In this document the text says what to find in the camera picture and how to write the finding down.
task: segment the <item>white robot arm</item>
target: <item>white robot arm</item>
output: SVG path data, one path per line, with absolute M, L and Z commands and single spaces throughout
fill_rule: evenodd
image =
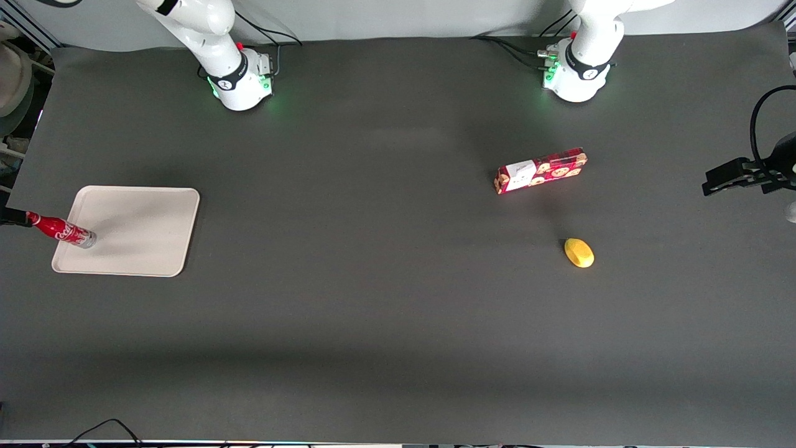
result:
M 609 60 L 625 35 L 620 14 L 652 10 L 674 0 L 569 0 L 580 17 L 575 39 L 566 38 L 541 50 L 548 71 L 543 86 L 566 101 L 591 99 L 605 85 Z
M 39 0 L 51 6 L 70 7 L 81 0 Z M 213 94 L 233 111 L 253 108 L 271 95 L 271 59 L 236 45 L 229 37 L 235 24 L 230 0 L 136 0 L 158 20 L 205 69 Z

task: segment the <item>metal frame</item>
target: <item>metal frame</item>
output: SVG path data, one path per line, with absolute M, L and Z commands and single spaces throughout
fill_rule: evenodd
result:
M 783 21 L 785 29 L 788 31 L 796 31 L 796 0 L 785 5 L 774 17 L 774 20 Z
M 0 12 L 11 25 L 17 27 L 47 53 L 54 48 L 64 46 L 44 26 L 33 20 L 33 16 L 15 0 L 0 0 Z

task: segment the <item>black cable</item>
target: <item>black cable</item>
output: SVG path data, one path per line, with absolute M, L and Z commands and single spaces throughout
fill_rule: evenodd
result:
M 133 439 L 133 442 L 135 442 L 135 446 L 136 446 L 137 448 L 141 448 L 141 443 L 142 443 L 142 442 L 141 442 L 141 439 L 140 439 L 140 438 L 139 438 L 137 435 L 135 435 L 135 433 L 133 433 L 133 431 L 132 431 L 132 430 L 130 430 L 130 428 L 128 428 L 128 427 L 127 427 L 127 425 L 125 425 L 124 423 L 122 423 L 122 421 L 121 421 L 121 420 L 119 420 L 119 419 L 108 419 L 108 420 L 105 420 L 105 421 L 104 421 L 104 422 L 102 422 L 102 423 L 96 424 L 96 425 L 94 425 L 93 427 L 91 427 L 91 428 L 89 428 L 89 429 L 87 429 L 87 430 L 85 430 L 85 431 L 81 432 L 80 434 L 78 434 L 78 435 L 77 435 L 77 437 L 73 438 L 73 439 L 72 439 L 72 441 L 71 441 L 71 442 L 69 442 L 69 443 L 67 443 L 65 446 L 72 446 L 72 445 L 74 445 L 74 444 L 75 444 L 75 442 L 77 442 L 78 440 L 80 440 L 80 439 L 81 439 L 83 436 L 85 436 L 86 434 L 88 434 L 88 433 L 92 432 L 93 430 L 95 430 L 95 429 L 99 428 L 100 426 L 104 425 L 105 423 L 109 423 L 109 422 L 116 422 L 116 423 L 118 423 L 118 424 L 119 424 L 119 426 L 121 426 L 122 428 L 124 428 L 124 430 L 125 430 L 125 431 L 127 431 L 127 433 L 130 435 L 130 437 Z
M 511 57 L 513 57 L 520 64 L 523 64 L 525 67 L 530 67 L 532 69 L 535 69 L 536 67 L 541 67 L 541 65 L 535 65 L 535 64 L 531 64 L 530 62 L 523 61 L 522 58 L 520 58 L 515 52 L 511 51 L 510 47 L 505 46 L 501 42 L 496 42 L 496 43 L 497 43 L 498 46 L 500 46 L 500 48 L 504 49 L 508 54 L 511 55 Z
M 755 157 L 757 168 L 763 172 L 763 174 L 766 176 L 766 179 L 768 179 L 769 182 L 777 187 L 796 191 L 795 186 L 785 183 L 771 174 L 771 171 L 769 171 L 768 168 L 766 168 L 766 165 L 763 164 L 763 159 L 760 158 L 760 152 L 757 150 L 757 114 L 760 112 L 760 108 L 763 106 L 763 103 L 766 102 L 769 96 L 774 95 L 776 92 L 781 92 L 782 90 L 796 90 L 796 85 L 781 85 L 777 88 L 773 88 L 761 96 L 759 100 L 757 100 L 755 108 L 751 111 L 751 120 L 749 122 L 749 142 L 751 143 L 751 154 Z
M 250 25 L 252 28 L 256 29 L 257 31 L 260 31 L 260 33 L 261 33 L 262 35 L 264 35 L 265 37 L 267 37 L 267 38 L 268 38 L 268 39 L 269 39 L 271 42 L 274 42 L 274 45 L 279 45 L 279 43 L 277 43 L 277 42 L 274 40 L 274 38 L 273 38 L 273 37 L 271 37 L 271 36 L 269 36 L 267 33 L 273 33 L 273 34 L 278 34 L 278 35 L 280 35 L 280 36 L 289 37 L 289 38 L 293 39 L 294 41 L 296 41 L 296 43 L 297 43 L 299 46 L 304 46 L 304 44 L 303 44 L 303 43 L 302 43 L 302 42 L 299 40 L 299 38 L 298 38 L 298 37 L 291 36 L 291 35 L 290 35 L 290 34 L 288 34 L 288 33 L 283 33 L 283 32 L 281 32 L 281 31 L 276 31 L 276 30 L 274 30 L 274 29 L 267 29 L 267 28 L 263 28 L 262 26 L 259 26 L 259 25 L 255 24 L 254 22 L 252 22 L 251 20 L 247 19 L 246 17 L 244 17 L 244 16 L 243 16 L 243 14 L 241 14 L 241 13 L 239 13 L 239 12 L 237 12 L 237 11 L 235 11 L 235 15 L 236 15 L 236 16 L 238 16 L 239 18 L 242 18 L 242 19 L 244 20 L 244 22 L 248 23 L 248 24 L 249 24 L 249 25 Z
M 539 33 L 539 35 L 537 37 L 544 36 L 544 33 L 547 33 L 547 31 L 549 29 L 551 29 L 556 23 L 561 22 L 562 20 L 564 20 L 571 12 L 572 12 L 572 10 L 567 11 L 566 14 L 564 14 L 561 17 L 559 17 L 555 22 L 553 22 L 550 25 L 548 25 L 547 28 L 543 29 L 542 32 Z M 567 21 L 567 23 L 564 23 L 564 26 L 562 26 L 556 32 L 556 36 L 558 35 L 558 33 L 561 32 L 562 29 L 566 28 L 567 25 L 572 23 L 572 21 L 575 20 L 576 17 L 578 17 L 578 14 L 575 14 L 574 16 L 572 16 L 572 18 L 570 18 L 569 21 Z M 510 54 L 511 57 L 513 57 L 517 62 L 519 62 L 520 64 L 523 64 L 525 67 L 531 67 L 531 68 L 541 67 L 541 65 L 531 64 L 530 62 L 524 61 L 519 55 L 517 55 L 515 53 L 515 51 L 516 51 L 517 53 L 523 54 L 525 56 L 535 57 L 537 55 L 537 52 L 524 49 L 524 48 L 522 48 L 522 47 L 520 47 L 518 45 L 514 45 L 513 43 L 507 41 L 506 39 L 501 39 L 499 37 L 494 37 L 494 36 L 488 36 L 486 33 L 478 34 L 476 36 L 471 37 L 470 39 L 474 39 L 476 41 L 494 42 L 494 43 L 498 44 L 502 49 L 504 49 L 508 54 Z
M 559 34 L 561 34 L 561 31 L 564 31 L 564 28 L 566 28 L 566 27 L 567 27 L 567 25 L 569 25 L 570 23 L 572 23 L 572 21 L 573 21 L 573 20 L 575 20 L 577 17 L 578 17 L 578 14 L 575 14 L 574 16 L 572 16 L 572 18 L 570 18 L 569 20 L 567 20 L 567 23 L 564 23 L 564 26 L 560 27 L 560 28 L 558 29 L 558 31 L 556 31 L 556 36 L 558 36 Z
M 529 56 L 536 56 L 537 55 L 535 52 L 528 51 L 527 49 L 524 49 L 522 47 L 514 45 L 513 43 L 507 41 L 506 39 L 501 39 L 501 38 L 495 37 L 495 36 L 486 36 L 486 35 L 483 35 L 483 34 L 479 34 L 478 36 L 473 36 L 470 39 L 474 39 L 476 41 L 497 42 L 498 44 L 506 45 L 506 46 L 510 47 L 511 49 L 513 49 L 513 50 L 515 50 L 515 51 L 517 51 L 519 53 L 522 53 L 522 54 L 527 54 Z
M 562 20 L 564 20 L 569 15 L 569 13 L 571 13 L 571 12 L 572 12 L 572 10 L 567 11 L 567 13 L 564 14 L 563 16 L 559 17 L 558 20 L 556 20 L 555 22 L 553 22 L 550 25 L 548 25 L 547 28 L 543 29 L 542 32 L 539 33 L 539 37 L 543 37 L 544 34 L 548 32 L 548 29 L 551 29 L 556 23 L 561 22 Z

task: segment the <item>yellow toy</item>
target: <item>yellow toy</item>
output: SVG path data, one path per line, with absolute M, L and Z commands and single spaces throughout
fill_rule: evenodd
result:
M 587 268 L 595 262 L 595 254 L 585 241 L 577 238 L 569 238 L 564 243 L 564 252 L 573 265 L 579 268 Z

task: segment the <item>coca-cola logo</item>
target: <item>coca-cola logo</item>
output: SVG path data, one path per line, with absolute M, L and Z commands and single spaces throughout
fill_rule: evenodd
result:
M 73 226 L 72 224 L 69 224 L 67 222 L 62 231 L 55 233 L 55 238 L 56 239 L 60 239 L 60 240 L 65 240 L 66 238 L 68 238 L 69 235 L 72 234 L 74 229 L 75 229 L 75 226 Z

